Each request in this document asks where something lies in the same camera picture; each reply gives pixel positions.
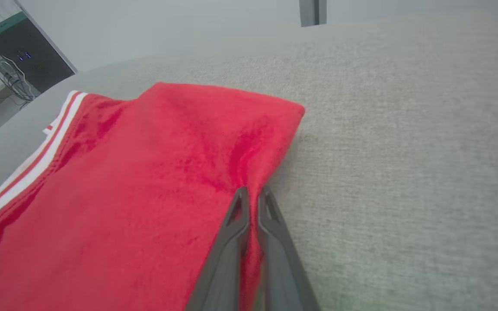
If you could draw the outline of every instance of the white stripe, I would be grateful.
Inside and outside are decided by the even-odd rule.
[[[59,121],[61,121],[61,119],[63,118],[63,115],[65,114],[65,111],[67,109],[67,106],[70,102],[70,100],[72,99],[72,96],[76,93],[76,91],[72,91],[71,93],[69,93],[69,96],[67,96],[67,99],[65,100],[63,106],[61,106],[61,112],[59,112],[59,116],[57,116],[57,119]],[[40,147],[38,147],[38,149],[36,149],[36,151],[34,151],[34,153],[28,157],[28,159],[26,159],[24,162],[22,162],[22,164],[16,168],[16,170],[11,174],[10,177],[8,177],[8,179],[6,179],[6,181],[0,185],[0,193],[10,184],[12,183],[12,181],[14,181],[14,179],[16,179],[16,177],[18,177],[18,175],[22,174],[22,172],[30,166],[30,164],[34,161],[35,158],[38,157],[38,155],[41,153],[41,151],[43,150],[43,148],[47,145],[47,143],[49,143],[49,140],[51,140],[51,137],[53,136],[53,132],[55,132],[55,128],[53,128],[51,130],[51,132],[49,133],[48,137],[45,138],[44,142],[42,143],[42,145]]]
[[[53,122],[51,122],[51,124],[49,124],[49,125],[50,125],[50,126],[55,127],[55,126],[57,126],[57,124],[59,124],[59,122],[58,122],[58,120],[57,120],[57,119],[55,119],[55,120],[53,120]]]
[[[63,105],[63,108],[61,108],[61,113],[59,114],[58,120],[60,121],[61,118],[63,118],[63,115],[66,111],[66,108],[68,106],[68,103],[75,94],[76,91],[73,91],[69,94],[67,97],[67,101],[65,101],[65,104]],[[32,154],[22,165],[16,169],[16,171],[4,182],[3,185],[0,187],[0,192],[2,192],[18,175],[20,175],[34,160],[38,155],[41,153],[41,151],[44,149],[44,147],[49,143],[49,140],[51,140],[52,136],[55,135],[55,139],[49,146],[48,150],[45,152],[45,154],[42,156],[40,161],[37,163],[35,167],[32,168],[32,170],[26,174],[18,183],[16,183],[11,189],[9,189],[4,195],[0,197],[0,209],[2,209],[5,205],[7,205],[14,197],[16,197],[19,193],[24,191],[31,183],[33,183],[43,171],[47,169],[51,161],[53,160],[53,157],[55,156],[55,153],[57,152],[57,149],[59,148],[59,145],[61,144],[61,141],[63,140],[63,137],[65,136],[65,133],[67,132],[68,127],[70,126],[72,120],[75,117],[75,114],[82,102],[82,99],[87,95],[87,93],[81,93],[78,94],[78,96],[75,98],[74,102],[71,104],[69,113],[67,115],[67,118],[65,118],[63,125],[61,126],[61,129],[59,129],[59,132],[55,132],[57,130],[57,127],[54,127],[51,131],[52,133],[47,136],[45,139],[44,143]]]

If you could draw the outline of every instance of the red cloth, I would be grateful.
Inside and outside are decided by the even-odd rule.
[[[0,310],[182,310],[241,186],[251,201],[240,299],[249,309],[257,195],[302,106],[168,83],[131,101],[69,97],[45,145],[0,189],[0,200],[19,191],[57,148],[0,208]]]

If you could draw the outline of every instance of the wire bundle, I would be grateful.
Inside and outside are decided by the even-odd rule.
[[[15,102],[15,104],[20,106],[20,109],[22,109],[25,105],[27,105],[29,102],[31,102],[35,99],[35,96],[32,93],[32,87],[30,86],[29,83],[26,82],[26,76],[24,75],[24,72],[16,65],[16,63],[14,61],[12,61],[11,59],[8,59],[7,57],[5,57],[1,54],[0,54],[0,57],[2,57],[3,59],[6,60],[6,62],[4,62],[4,63],[9,65],[9,67],[12,70],[14,70],[14,72],[16,73],[16,76],[18,77],[18,79],[11,81],[13,76],[9,75],[8,73],[5,73],[3,75],[3,78],[0,76],[0,80],[6,87],[8,87],[16,95],[16,97],[18,97],[21,100],[24,100],[24,103],[20,104],[20,105]]]

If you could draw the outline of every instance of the black cabinet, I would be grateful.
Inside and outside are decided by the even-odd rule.
[[[0,33],[0,54],[12,59],[24,71],[26,80],[42,93],[73,75],[29,19]]]

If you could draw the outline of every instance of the gray upholstery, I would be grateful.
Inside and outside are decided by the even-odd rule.
[[[323,310],[498,310],[498,10],[228,41],[61,82],[0,129],[0,183],[73,89],[283,97],[306,115],[269,185]]]

